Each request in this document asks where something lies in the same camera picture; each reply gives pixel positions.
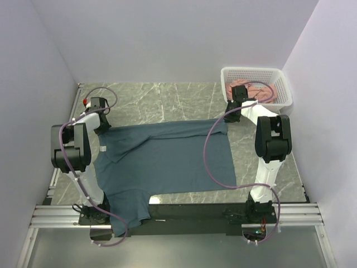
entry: wall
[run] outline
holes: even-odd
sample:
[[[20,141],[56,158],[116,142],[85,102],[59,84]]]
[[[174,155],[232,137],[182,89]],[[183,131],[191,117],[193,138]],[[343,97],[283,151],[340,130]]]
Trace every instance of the wall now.
[[[16,265],[49,187],[50,127],[68,119],[76,84],[30,1],[0,1],[0,260]]]
[[[282,68],[317,0],[32,0],[77,82],[212,82]]]
[[[294,154],[339,267],[357,267],[357,2],[320,0],[283,71]]]

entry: laundry basket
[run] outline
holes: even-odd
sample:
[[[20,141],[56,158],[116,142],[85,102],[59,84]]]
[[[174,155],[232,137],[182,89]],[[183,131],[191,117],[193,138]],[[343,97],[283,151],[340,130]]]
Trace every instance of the laundry basket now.
[[[292,104],[291,92],[289,90],[286,78],[282,71],[275,68],[248,68],[248,67],[225,67],[221,70],[222,93],[227,102],[225,83],[231,83],[237,79],[248,81],[260,81],[267,84],[273,84],[277,88],[278,98],[274,103],[263,103],[262,105],[270,111],[276,112],[285,106]],[[257,88],[264,85],[255,84]]]

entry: marble tabletop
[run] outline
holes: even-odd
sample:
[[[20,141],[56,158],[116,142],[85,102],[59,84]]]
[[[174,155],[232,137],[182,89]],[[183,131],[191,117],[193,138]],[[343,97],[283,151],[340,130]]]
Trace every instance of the marble tabletop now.
[[[226,103],[219,83],[87,83],[80,88],[74,116],[84,111],[81,104],[87,92],[96,87],[110,87],[118,95],[118,103],[107,115],[113,127],[167,121],[218,118]],[[99,89],[91,95],[114,101],[111,92]],[[255,181],[258,158],[254,150],[255,125],[242,117],[239,123],[228,124],[228,137],[233,156],[237,185]],[[99,151],[98,137],[89,135],[92,162]],[[80,204],[80,195],[66,174],[57,173],[52,205]],[[305,202],[302,183],[292,155],[287,156],[276,179],[276,191],[282,202]],[[152,204],[231,203],[245,202],[249,188],[199,193],[154,195]]]

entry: blue cloth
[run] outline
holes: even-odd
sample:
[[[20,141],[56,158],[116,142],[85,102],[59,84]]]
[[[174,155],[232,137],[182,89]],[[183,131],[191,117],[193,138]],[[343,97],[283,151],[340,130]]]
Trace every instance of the blue cloth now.
[[[155,194],[223,189],[208,176],[203,163],[206,136],[215,120],[176,121],[111,128],[99,135],[100,152],[94,162],[99,187],[110,211],[129,227],[150,218],[148,204]],[[206,152],[212,174],[224,184],[236,185],[227,126],[220,122]],[[111,217],[115,235],[124,225]]]

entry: pink towel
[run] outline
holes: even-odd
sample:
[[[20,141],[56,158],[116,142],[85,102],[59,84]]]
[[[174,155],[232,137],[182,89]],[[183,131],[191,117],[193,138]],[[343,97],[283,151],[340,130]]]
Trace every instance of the pink towel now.
[[[225,83],[225,92],[227,94],[227,100],[231,101],[232,100],[232,88],[234,88],[237,85],[242,85],[244,83],[248,82],[247,80],[244,79],[238,79],[233,81],[232,83]],[[278,97],[278,92],[277,89],[274,85],[270,85],[274,91],[274,96],[272,99],[270,99],[267,102],[264,103],[273,103],[274,100]],[[245,88],[248,90],[248,97],[249,98],[255,98],[258,101],[262,101],[264,99],[269,98],[272,95],[271,90],[268,87],[264,88],[257,88],[253,86],[251,83],[246,84]]]

